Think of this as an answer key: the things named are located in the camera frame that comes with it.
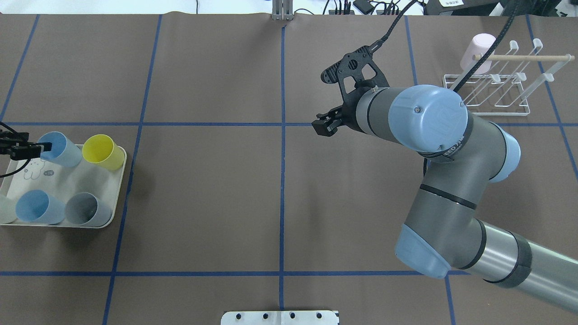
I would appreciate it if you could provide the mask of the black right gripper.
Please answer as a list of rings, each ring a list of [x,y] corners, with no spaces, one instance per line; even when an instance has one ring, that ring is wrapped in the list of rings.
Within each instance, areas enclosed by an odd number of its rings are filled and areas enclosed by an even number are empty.
[[[332,108],[325,114],[317,114],[312,121],[312,127],[319,136],[331,137],[336,134],[338,127],[347,126],[357,131],[356,109],[348,105]]]

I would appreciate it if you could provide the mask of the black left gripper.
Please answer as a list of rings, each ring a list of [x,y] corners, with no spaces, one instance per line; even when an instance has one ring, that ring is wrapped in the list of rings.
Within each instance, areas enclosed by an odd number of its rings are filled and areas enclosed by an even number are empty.
[[[0,154],[11,160],[22,161],[39,158],[43,152],[52,150],[52,142],[28,143],[29,132],[1,131]]]

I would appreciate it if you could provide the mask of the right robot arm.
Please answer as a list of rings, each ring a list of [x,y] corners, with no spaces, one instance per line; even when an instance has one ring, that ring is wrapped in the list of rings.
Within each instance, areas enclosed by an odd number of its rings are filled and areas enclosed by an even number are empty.
[[[430,162],[396,243],[400,261],[435,279],[465,270],[577,312],[576,260],[475,218],[487,185],[517,168],[516,138],[468,111],[454,91],[432,85],[363,90],[312,122],[327,137],[341,125]]]

